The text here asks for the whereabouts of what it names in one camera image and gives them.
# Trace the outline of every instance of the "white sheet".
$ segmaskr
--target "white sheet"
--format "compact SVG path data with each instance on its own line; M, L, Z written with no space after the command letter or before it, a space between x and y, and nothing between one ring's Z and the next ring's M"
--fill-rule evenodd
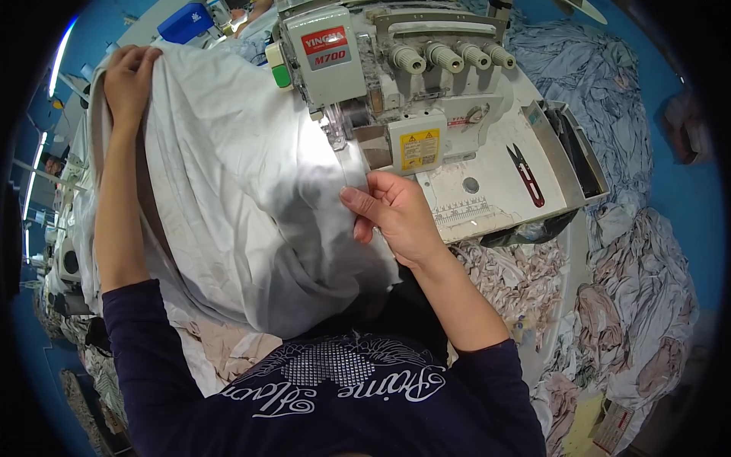
M398 281L382 238L355 241L354 215L338 199L342 186L366 184L357 146L334 153L299 94L280 92L266 69L226 53L159 47L145 149L172 258L145 217L143 231L166 301L291 338L359 292ZM89 116L97 162L111 130L104 66Z

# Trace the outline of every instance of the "white table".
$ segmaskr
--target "white table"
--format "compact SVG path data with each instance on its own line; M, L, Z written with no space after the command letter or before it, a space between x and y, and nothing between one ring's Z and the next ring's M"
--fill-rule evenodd
M485 145L475 159L417 174L445 243L473 238L545 219L567 209L561 188L543 148L521 110L542 97L522 70L504 70L512 83L512 108L490 125ZM545 204L537 208L506 146L516 144L528 162ZM479 184L475 193L463 186L466 178Z

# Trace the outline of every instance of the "warning label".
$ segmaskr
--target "warning label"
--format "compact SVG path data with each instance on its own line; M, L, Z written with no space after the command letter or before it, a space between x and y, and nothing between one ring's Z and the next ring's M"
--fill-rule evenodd
M439 129L423 130L401 136L401 169L412 170L436 162L439 155Z
M313 71L352 60L343 26L305 35L302 46Z

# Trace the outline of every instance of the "hand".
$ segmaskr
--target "hand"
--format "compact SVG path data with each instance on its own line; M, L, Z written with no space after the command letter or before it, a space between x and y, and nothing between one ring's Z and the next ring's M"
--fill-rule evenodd
M449 254L419 184L385 171L371 171L366 178L370 194L353 187L340 192L343 204L358 214L355 239L369 243L378 225L396 260L411 269Z
M104 93L115 126L137 128L150 97L152 65L160 57L158 48L135 45L114 51L104 80Z

